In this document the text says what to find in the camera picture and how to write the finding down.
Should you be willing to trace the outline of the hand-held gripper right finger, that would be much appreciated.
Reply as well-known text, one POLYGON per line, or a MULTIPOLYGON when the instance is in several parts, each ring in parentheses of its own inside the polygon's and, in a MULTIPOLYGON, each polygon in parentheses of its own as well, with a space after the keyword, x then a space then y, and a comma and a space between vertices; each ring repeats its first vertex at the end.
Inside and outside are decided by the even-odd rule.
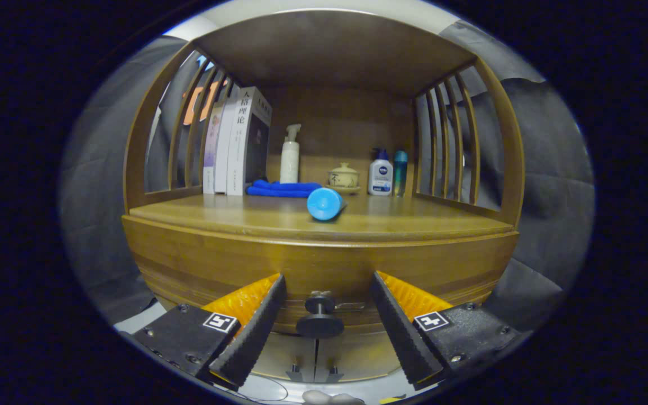
POLYGON ((473 375, 520 339, 514 326, 477 303, 452 305, 383 272, 373 274, 370 294, 406 379, 417 390, 473 375))

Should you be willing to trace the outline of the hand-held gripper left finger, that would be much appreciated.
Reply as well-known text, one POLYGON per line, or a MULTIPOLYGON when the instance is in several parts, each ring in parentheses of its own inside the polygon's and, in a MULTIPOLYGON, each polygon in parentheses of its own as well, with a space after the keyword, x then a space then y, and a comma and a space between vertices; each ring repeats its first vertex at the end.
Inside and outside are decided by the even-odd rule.
POLYGON ((180 371, 227 389, 244 385, 286 298, 276 273, 204 306, 181 303, 133 334, 180 371))

